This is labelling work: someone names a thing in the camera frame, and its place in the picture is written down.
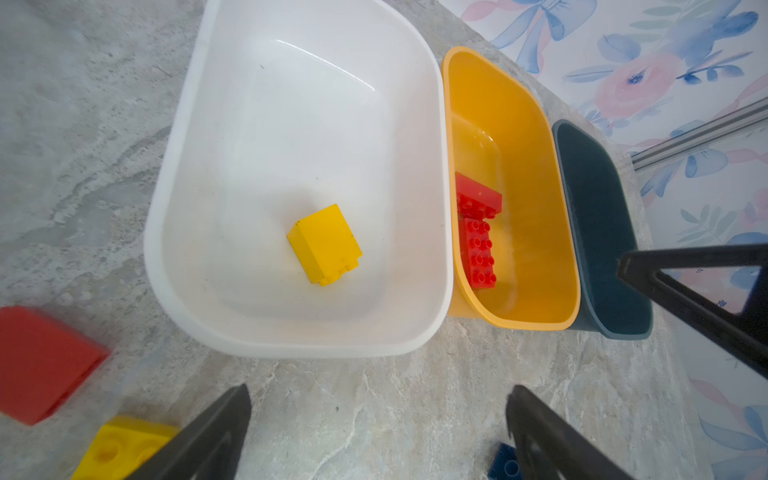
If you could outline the white plastic container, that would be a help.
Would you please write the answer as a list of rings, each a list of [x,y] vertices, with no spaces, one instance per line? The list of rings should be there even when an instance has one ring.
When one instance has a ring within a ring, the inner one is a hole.
[[[144,234],[183,331],[256,358],[424,345],[453,289],[443,84],[381,1],[210,1]],[[312,284],[286,235],[337,204],[361,251]]]

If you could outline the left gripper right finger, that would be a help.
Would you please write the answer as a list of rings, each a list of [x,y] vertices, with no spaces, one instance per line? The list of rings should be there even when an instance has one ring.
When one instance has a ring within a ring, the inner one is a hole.
[[[632,479],[523,385],[508,395],[505,416],[524,479]]]

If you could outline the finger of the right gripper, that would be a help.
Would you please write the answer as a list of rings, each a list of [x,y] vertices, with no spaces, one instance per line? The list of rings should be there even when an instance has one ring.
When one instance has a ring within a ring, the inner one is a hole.
[[[758,277],[741,312],[731,313],[670,276],[670,269],[756,267]],[[767,376],[767,245],[742,244],[632,251],[617,276],[710,341]]]

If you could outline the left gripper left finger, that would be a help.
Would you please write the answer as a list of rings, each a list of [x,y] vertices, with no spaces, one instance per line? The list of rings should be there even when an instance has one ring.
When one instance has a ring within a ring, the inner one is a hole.
[[[228,389],[127,479],[235,478],[251,413],[247,386]]]

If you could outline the red lego brick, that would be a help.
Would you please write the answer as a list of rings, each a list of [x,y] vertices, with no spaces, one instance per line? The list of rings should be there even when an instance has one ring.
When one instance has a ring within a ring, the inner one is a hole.
[[[476,220],[494,219],[502,212],[502,195],[461,173],[455,174],[458,214]]]
[[[492,289],[496,286],[493,243],[489,237],[490,225],[484,220],[461,218],[459,242],[465,276],[472,289]]]

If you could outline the small yellow lego brick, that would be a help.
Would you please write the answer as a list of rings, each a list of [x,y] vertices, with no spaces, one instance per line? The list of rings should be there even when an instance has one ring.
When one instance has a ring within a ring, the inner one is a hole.
[[[297,221],[286,238],[312,284],[336,282],[356,269],[362,256],[337,204]]]

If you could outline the dark teal plastic container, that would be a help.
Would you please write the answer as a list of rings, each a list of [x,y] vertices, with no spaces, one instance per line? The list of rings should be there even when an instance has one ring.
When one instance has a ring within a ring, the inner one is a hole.
[[[608,152],[572,122],[552,126],[580,275],[581,302],[571,327],[614,340],[642,340],[653,327],[650,301],[617,276],[637,249],[618,170]]]

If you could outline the yellow lego brick near arm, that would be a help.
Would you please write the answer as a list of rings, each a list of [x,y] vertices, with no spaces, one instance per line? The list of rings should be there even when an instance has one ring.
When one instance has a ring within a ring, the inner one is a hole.
[[[100,428],[72,478],[125,479],[180,431],[176,426],[117,415]]]

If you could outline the yellow plastic container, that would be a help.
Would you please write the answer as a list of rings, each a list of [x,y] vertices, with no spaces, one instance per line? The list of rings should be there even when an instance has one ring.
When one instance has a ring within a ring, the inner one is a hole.
[[[548,119],[534,95],[479,53],[454,47],[442,62],[451,200],[458,175],[501,196],[490,240],[497,282],[471,286],[452,214],[454,317],[506,329],[562,331],[581,287],[560,167]]]

